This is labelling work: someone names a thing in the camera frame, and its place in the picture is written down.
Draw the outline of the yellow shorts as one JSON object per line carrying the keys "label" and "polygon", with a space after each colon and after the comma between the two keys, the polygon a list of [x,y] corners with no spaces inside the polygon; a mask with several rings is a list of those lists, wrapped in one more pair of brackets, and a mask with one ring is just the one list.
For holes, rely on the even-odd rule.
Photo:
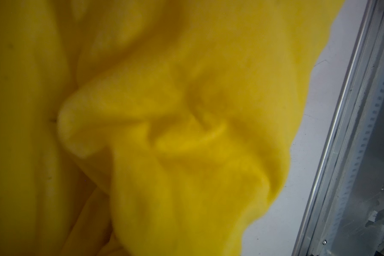
{"label": "yellow shorts", "polygon": [[0,1],[0,256],[238,256],[343,1]]}

